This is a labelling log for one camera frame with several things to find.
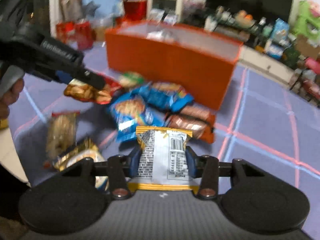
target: blue bag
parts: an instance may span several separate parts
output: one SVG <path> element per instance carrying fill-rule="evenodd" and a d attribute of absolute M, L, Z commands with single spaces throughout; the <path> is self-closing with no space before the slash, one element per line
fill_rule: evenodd
<path fill-rule="evenodd" d="M 137 126 L 162 127 L 164 124 L 147 108 L 142 97 L 131 93 L 120 96 L 108 106 L 107 111 L 118 125 L 118 142 L 135 140 Z"/>
<path fill-rule="evenodd" d="M 142 96 L 148 104 L 162 111 L 178 112 L 194 100 L 182 86 L 165 82 L 150 82 L 132 93 Z"/>

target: picture frame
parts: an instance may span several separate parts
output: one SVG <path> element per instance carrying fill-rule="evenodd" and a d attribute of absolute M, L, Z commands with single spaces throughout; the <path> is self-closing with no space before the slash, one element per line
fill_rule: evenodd
<path fill-rule="evenodd" d="M 175 15 L 178 16 L 177 22 L 180 22 L 183 10 L 183 0 L 147 0 L 147 19 L 149 19 L 150 11 L 152 9 L 174 10 Z"/>

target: orange storage bin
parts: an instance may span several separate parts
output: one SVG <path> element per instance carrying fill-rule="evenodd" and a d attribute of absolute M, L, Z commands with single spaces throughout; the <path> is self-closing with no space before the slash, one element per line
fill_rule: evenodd
<path fill-rule="evenodd" d="M 146 39 L 165 30 L 175 42 Z M 197 103 L 219 110 L 242 43 L 187 25 L 139 21 L 106 30 L 109 67 L 134 71 L 151 81 L 181 84 Z"/>

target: finger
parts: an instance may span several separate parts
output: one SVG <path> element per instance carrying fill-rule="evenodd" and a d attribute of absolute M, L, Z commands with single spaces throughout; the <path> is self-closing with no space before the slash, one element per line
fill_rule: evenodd
<path fill-rule="evenodd" d="M 12 87 L 11 91 L 12 93 L 14 93 L 15 95 L 18 95 L 22 92 L 24 87 L 24 81 L 22 78 L 20 78 Z"/>
<path fill-rule="evenodd" d="M 9 113 L 10 113 L 9 108 L 4 103 L 0 102 L 0 119 L 8 118 Z"/>
<path fill-rule="evenodd" d="M 16 95 L 11 91 L 8 91 L 3 95 L 1 102 L 4 103 L 6 106 L 9 106 L 15 103 L 18 100 L 18 98 L 19 98 L 19 94 Z"/>

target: chip bag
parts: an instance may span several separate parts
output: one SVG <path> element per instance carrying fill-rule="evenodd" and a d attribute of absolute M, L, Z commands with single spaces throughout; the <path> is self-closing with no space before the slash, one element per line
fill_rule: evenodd
<path fill-rule="evenodd" d="M 119 131 L 117 141 L 119 142 L 136 139 L 137 126 L 163 125 L 163 121 L 154 116 L 139 95 L 126 93 L 108 106 L 107 111 L 117 123 Z"/>
<path fill-rule="evenodd" d="M 162 111 L 178 112 L 187 104 L 193 102 L 192 95 L 181 85 L 165 82 L 150 82 L 132 91 L 148 103 Z"/>
<path fill-rule="evenodd" d="M 74 143 L 65 152 L 58 155 L 54 160 L 52 160 L 53 167 L 59 171 L 63 171 L 67 167 L 68 161 L 72 157 L 77 156 L 80 152 L 87 150 L 99 150 L 98 146 L 89 137 Z"/>
<path fill-rule="evenodd" d="M 192 131 L 166 127 L 137 127 L 142 148 L 138 174 L 128 182 L 130 191 L 194 190 L 199 183 L 189 175 L 186 144 Z"/>
<path fill-rule="evenodd" d="M 138 85 L 143 84 L 143 77 L 136 72 L 126 72 L 120 76 L 119 83 L 126 89 L 132 89 Z"/>
<path fill-rule="evenodd" d="M 76 116 L 79 112 L 52 113 L 47 135 L 46 152 L 53 160 L 76 141 Z"/>
<path fill-rule="evenodd" d="M 93 86 L 73 79 L 64 90 L 66 97 L 72 97 L 82 102 L 94 102 L 99 105 L 109 104 L 112 97 L 121 90 L 122 86 L 112 78 L 104 77 L 106 85 L 103 90 L 97 90 Z"/>
<path fill-rule="evenodd" d="M 186 106 L 179 113 L 169 113 L 165 125 L 170 128 L 192 130 L 193 137 L 207 143 L 214 142 L 215 115 L 198 106 Z"/>

